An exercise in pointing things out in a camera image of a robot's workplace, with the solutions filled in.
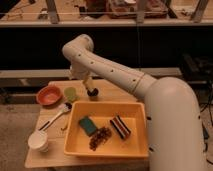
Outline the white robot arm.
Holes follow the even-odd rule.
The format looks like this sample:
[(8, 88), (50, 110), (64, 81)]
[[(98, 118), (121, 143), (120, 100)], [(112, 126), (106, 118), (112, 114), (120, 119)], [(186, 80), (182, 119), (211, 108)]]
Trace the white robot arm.
[(62, 53), (74, 77), (91, 72), (110, 81), (145, 104), (150, 171), (207, 171), (205, 143), (197, 97), (183, 80), (151, 75), (93, 53), (90, 36), (66, 43)]

